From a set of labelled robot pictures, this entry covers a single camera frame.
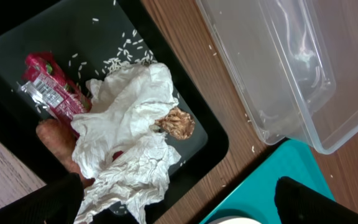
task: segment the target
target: walnut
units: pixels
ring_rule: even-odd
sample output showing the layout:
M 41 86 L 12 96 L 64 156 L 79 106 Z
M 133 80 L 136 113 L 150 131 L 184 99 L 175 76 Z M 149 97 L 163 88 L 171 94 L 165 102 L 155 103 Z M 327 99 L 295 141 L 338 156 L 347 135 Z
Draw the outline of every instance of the walnut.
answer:
M 156 120 L 155 124 L 177 140 L 190 138 L 196 126 L 193 116 L 178 107 L 174 107 L 164 118 Z

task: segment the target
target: carrot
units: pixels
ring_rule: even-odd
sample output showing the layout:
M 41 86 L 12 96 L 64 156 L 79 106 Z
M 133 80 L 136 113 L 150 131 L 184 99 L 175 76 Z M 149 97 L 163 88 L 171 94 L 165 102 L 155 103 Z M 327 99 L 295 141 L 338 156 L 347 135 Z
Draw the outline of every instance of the carrot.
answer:
M 80 167 L 71 158 L 75 148 L 75 139 L 65 125 L 55 119 L 48 119 L 42 121 L 35 132 L 42 143 L 69 172 L 80 175 L 84 188 L 93 184 L 94 180 L 84 178 Z

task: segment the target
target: black object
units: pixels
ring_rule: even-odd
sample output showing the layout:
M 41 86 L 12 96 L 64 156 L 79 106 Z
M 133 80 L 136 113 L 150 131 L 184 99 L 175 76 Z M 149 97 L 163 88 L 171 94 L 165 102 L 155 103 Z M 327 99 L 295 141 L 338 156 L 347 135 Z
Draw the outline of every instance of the black object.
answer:
M 67 171 L 35 135 L 40 117 L 46 118 L 48 114 L 39 115 L 28 96 L 15 93 L 16 81 L 20 80 L 25 70 L 25 56 L 31 52 L 52 50 L 65 73 L 79 82 L 84 90 L 83 80 L 94 78 L 90 76 L 94 75 L 92 66 L 108 57 L 115 57 L 116 52 L 112 55 L 111 49 L 119 47 L 115 44 L 122 40 L 121 29 L 132 35 L 135 28 L 144 39 L 145 47 L 171 70 L 173 84 L 181 96 L 180 106 L 188 108 L 185 110 L 192 113 L 197 122 L 195 136 L 188 142 L 168 139 L 186 163 L 182 167 L 177 164 L 169 170 L 170 186 L 165 200 L 146 207 L 147 222 L 152 223 L 226 155 L 229 141 L 141 2 L 118 0 L 117 4 L 119 6 L 113 7 L 113 0 L 0 0 L 0 141 L 47 184 L 63 178 Z M 97 17 L 99 23 L 92 24 L 92 17 Z M 101 32 L 97 30 L 99 26 L 110 29 Z M 112 39 L 110 34 L 115 34 L 118 40 Z M 94 41 L 87 42 L 85 37 Z M 103 51 L 97 52 L 101 45 Z M 84 57 L 78 58 L 79 63 L 88 61 L 83 68 L 87 72 L 82 74 L 82 80 L 78 80 L 78 67 L 74 67 L 73 60 L 72 68 L 68 68 L 68 61 L 75 53 Z M 96 215 L 94 222 L 135 221 L 130 215 L 120 217 L 106 210 Z
M 278 180 L 274 201 L 283 224 L 358 224 L 357 213 L 289 177 Z
M 69 174 L 0 209 L 0 223 L 72 224 L 83 196 L 80 176 Z

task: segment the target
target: candy wrapper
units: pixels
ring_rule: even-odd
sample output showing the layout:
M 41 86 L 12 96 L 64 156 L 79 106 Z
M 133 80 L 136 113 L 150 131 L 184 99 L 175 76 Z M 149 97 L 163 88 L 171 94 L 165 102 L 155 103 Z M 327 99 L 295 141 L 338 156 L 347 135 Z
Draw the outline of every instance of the candy wrapper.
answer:
M 90 111 L 90 100 L 66 77 L 52 53 L 30 54 L 25 64 L 27 70 L 22 79 L 28 82 L 21 90 L 60 122 L 71 128 L 74 114 Z

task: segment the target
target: white round object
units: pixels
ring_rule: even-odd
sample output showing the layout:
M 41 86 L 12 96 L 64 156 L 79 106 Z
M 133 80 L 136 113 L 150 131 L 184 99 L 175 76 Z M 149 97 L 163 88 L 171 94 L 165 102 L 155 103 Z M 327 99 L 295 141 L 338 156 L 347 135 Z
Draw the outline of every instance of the white round object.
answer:
M 261 224 L 261 223 L 250 218 L 231 216 L 231 217 L 224 217 L 224 218 L 217 219 L 208 224 Z

